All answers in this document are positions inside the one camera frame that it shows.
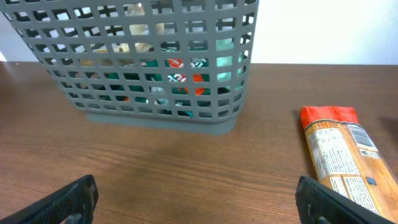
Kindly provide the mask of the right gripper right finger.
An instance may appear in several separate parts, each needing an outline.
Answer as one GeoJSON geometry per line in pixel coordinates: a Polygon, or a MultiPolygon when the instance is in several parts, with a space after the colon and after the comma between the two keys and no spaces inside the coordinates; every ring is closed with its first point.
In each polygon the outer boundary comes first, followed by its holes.
{"type": "Polygon", "coordinates": [[[393,224],[306,175],[299,178],[295,201],[303,224],[393,224]]]}

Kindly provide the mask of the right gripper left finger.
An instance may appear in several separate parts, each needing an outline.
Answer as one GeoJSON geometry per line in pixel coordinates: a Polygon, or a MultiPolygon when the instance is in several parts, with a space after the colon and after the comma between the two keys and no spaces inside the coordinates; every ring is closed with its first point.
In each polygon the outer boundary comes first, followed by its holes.
{"type": "Polygon", "coordinates": [[[1,223],[92,223],[98,198],[95,178],[85,175],[1,219],[1,223]]]}

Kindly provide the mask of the green Nescafe coffee bag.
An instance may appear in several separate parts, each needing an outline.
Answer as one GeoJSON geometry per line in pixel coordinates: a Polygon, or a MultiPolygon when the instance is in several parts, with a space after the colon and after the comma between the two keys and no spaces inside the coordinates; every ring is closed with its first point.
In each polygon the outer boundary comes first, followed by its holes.
{"type": "MultiPolygon", "coordinates": [[[[142,68],[158,67],[158,62],[156,60],[142,59],[140,62],[142,68]]],[[[192,58],[190,59],[190,64],[192,68],[207,67],[208,60],[206,58],[192,58]]],[[[166,68],[177,69],[183,68],[183,66],[184,63],[182,59],[171,58],[165,60],[166,68]]],[[[181,96],[189,96],[191,92],[195,92],[195,96],[210,96],[211,93],[209,88],[189,88],[182,86],[187,83],[187,76],[184,73],[167,73],[165,75],[160,73],[144,73],[144,78],[141,78],[138,73],[131,72],[104,73],[104,77],[107,80],[120,81],[122,75],[125,81],[135,81],[136,84],[126,84],[128,89],[122,84],[109,84],[109,87],[114,91],[131,92],[131,96],[127,96],[127,93],[124,93],[124,95],[116,95],[115,99],[119,102],[126,103],[134,100],[134,102],[139,105],[153,104],[158,107],[158,114],[173,115],[174,112],[170,109],[170,105],[174,103],[174,107],[176,107],[179,116],[188,116],[192,118],[193,109],[188,108],[193,108],[193,100],[181,98],[181,96]],[[149,86],[144,88],[143,84],[138,84],[138,81],[146,81],[149,83],[149,86]],[[179,86],[171,86],[170,88],[160,86],[160,84],[164,84],[163,81],[167,81],[169,84],[179,84],[179,86]],[[166,96],[167,91],[176,98],[170,100],[170,97],[166,96]],[[153,99],[150,100],[149,96],[143,95],[144,93],[148,93],[151,96],[153,95],[153,99]]],[[[207,73],[194,73],[192,74],[192,80],[194,83],[208,83],[210,81],[210,76],[207,73]]]]}

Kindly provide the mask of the teal snack packet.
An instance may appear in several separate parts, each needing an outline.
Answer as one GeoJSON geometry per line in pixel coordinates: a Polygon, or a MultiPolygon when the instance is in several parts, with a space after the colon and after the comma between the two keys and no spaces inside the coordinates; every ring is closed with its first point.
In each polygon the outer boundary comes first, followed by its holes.
{"type": "MultiPolygon", "coordinates": [[[[216,49],[218,51],[222,50],[231,50],[234,48],[234,39],[233,38],[228,38],[228,39],[221,39],[216,41],[216,49]]],[[[238,57],[238,62],[241,62],[243,60],[246,60],[248,57],[248,51],[244,51],[239,54],[238,57]]],[[[233,64],[233,56],[224,56],[224,57],[218,57],[216,59],[216,65],[217,67],[228,67],[232,66],[233,64]]],[[[239,68],[236,72],[237,76],[243,76],[246,71],[246,67],[239,68]]],[[[230,81],[232,77],[232,72],[223,72],[223,73],[218,73],[217,74],[217,81],[218,82],[227,82],[230,81]]]]}

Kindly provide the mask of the beige brown snack pouch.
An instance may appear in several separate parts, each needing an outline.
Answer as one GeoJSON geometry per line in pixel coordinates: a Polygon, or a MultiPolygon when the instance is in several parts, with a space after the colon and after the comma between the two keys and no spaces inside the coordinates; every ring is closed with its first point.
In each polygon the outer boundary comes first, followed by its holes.
{"type": "MultiPolygon", "coordinates": [[[[143,16],[145,14],[144,6],[142,3],[131,3],[125,4],[123,6],[125,8],[125,16],[143,16]]],[[[156,25],[156,31],[160,34],[165,34],[164,25],[158,24],[156,25]]],[[[132,24],[129,25],[129,30],[132,35],[149,35],[150,30],[147,24],[132,24]]],[[[134,43],[134,48],[136,53],[146,53],[146,52],[153,52],[154,47],[152,44],[148,42],[136,42],[134,43]]],[[[113,47],[114,53],[130,53],[132,49],[131,45],[128,43],[120,43],[116,44],[113,47]]],[[[137,63],[132,58],[117,58],[116,61],[119,63],[121,67],[135,67],[137,63]]],[[[110,58],[99,59],[98,64],[99,66],[103,67],[110,67],[114,65],[114,61],[110,58]]],[[[155,59],[139,59],[138,62],[142,67],[158,67],[159,63],[155,59]]],[[[94,63],[89,60],[81,60],[81,66],[93,66],[94,63]]]]}

